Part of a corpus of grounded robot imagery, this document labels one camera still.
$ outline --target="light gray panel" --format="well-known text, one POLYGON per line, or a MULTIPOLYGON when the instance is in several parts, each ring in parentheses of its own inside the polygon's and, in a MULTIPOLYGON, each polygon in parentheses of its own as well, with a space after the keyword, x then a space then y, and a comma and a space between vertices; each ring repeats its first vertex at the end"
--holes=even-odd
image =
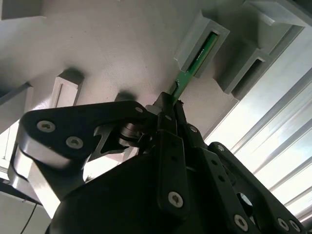
MULTIPOLYGON (((19 234, 34 208, 33 204, 0 194, 0 230, 3 234, 19 234)), ((24 234, 43 234, 51 219, 42 207, 37 207, 24 234)))
POLYGON ((204 135, 214 118, 223 114, 222 107, 231 105, 231 96, 209 84, 215 84, 211 79, 235 59, 236 41, 246 38, 270 52, 287 31, 284 26, 264 29, 243 2, 45 0, 42 15, 46 18, 0 24, 1 89, 9 92, 31 80, 40 87, 35 88, 33 107, 48 106, 54 78, 74 67, 85 74, 78 105, 113 101, 120 91, 132 93, 142 105, 152 104, 172 85, 179 71, 174 54, 202 10, 231 31, 199 84, 192 86, 198 89, 188 88, 182 97, 191 103, 188 121, 201 126, 204 135))
POLYGON ((23 116, 27 105, 27 92, 31 89, 29 84, 24 84, 0 98, 0 134, 23 116))

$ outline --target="screw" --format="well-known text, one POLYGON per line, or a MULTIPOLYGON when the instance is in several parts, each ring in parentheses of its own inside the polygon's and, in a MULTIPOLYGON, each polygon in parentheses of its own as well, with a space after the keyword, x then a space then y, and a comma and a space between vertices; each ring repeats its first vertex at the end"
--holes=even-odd
POLYGON ((279 224, 283 229, 285 229, 286 231, 289 231, 289 227, 288 227, 287 223, 285 223, 285 221, 284 221, 283 219, 278 218, 277 221, 278 221, 278 224, 279 224))
POLYGON ((194 126, 190 126, 190 129, 193 131, 193 132, 195 132, 195 133, 197 133, 197 129, 196 129, 196 127, 194 127, 194 126))
POLYGON ((172 118, 168 115, 165 115, 165 117, 168 119, 168 120, 172 120, 172 118))
POLYGON ((136 107, 136 111, 139 111, 140 113, 143 113, 143 110, 139 107, 136 107))
POLYGON ((181 208, 183 206, 183 199, 180 194, 176 192, 170 192, 168 194, 168 200, 176 208, 181 208))
POLYGON ((79 137, 70 136, 66 140, 66 145, 72 149, 78 150, 83 147, 83 141, 79 137))
POLYGON ((217 147, 218 147, 218 149, 219 149, 220 151, 224 151, 224 148, 223 148, 222 145, 217 145, 217 147))
POLYGON ((238 214, 234 215, 234 222, 244 232, 248 231, 248 224, 242 216, 238 214))
POLYGON ((50 121, 43 120, 37 123, 37 128, 44 133, 51 133, 55 130, 55 125, 50 121))
POLYGON ((291 223, 292 227, 295 228, 295 230, 297 232, 301 232, 300 228, 298 227, 298 225, 294 221, 289 220, 289 222, 291 223))

